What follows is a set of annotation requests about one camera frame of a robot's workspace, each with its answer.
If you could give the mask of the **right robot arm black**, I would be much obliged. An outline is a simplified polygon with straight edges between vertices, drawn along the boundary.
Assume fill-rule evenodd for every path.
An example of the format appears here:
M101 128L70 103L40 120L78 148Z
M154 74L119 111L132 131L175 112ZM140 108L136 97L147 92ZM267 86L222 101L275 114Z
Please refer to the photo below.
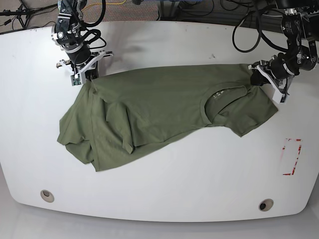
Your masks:
M68 60L60 60L56 67L69 71L73 86L98 78L98 62L113 56L112 51L104 50L107 42L102 38L101 31L95 28L104 18L106 1L102 1L100 17L94 23L83 20L86 4L86 0L60 0L59 15L51 33L52 40L69 57Z

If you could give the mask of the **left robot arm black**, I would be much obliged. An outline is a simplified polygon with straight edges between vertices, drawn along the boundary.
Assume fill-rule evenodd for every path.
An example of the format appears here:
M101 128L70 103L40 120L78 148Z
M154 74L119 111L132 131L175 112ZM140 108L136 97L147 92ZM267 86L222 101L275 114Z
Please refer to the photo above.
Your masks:
M272 100L276 103L285 103L288 89L294 77L301 70L311 71L319 63L316 38L313 36L308 11L314 8L312 1L304 3L297 0L278 0L277 9L283 9L281 30L287 38L287 49L275 46L262 32L261 15L269 10L268 6L256 11L256 28L259 36L272 48L279 50L278 55L272 56L269 61L260 60L248 66L253 71L250 78L252 85L262 86L270 84L274 89Z

